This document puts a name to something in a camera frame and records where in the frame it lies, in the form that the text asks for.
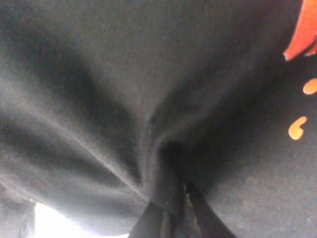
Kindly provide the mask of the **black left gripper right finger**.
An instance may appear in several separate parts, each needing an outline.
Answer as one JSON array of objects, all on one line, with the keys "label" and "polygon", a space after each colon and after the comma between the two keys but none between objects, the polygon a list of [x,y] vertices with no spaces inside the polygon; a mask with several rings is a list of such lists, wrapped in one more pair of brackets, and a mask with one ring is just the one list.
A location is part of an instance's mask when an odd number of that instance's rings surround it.
[{"label": "black left gripper right finger", "polygon": [[208,206],[193,184],[184,187],[184,214],[192,238],[234,238],[236,237]]}]

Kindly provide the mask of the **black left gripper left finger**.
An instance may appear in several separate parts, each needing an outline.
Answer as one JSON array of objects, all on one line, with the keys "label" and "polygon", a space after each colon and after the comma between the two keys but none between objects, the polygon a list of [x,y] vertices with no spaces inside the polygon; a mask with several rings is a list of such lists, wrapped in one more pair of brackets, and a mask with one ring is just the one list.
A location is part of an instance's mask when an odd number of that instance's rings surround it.
[{"label": "black left gripper left finger", "polygon": [[170,238],[171,216],[165,210],[149,203],[129,238]]}]

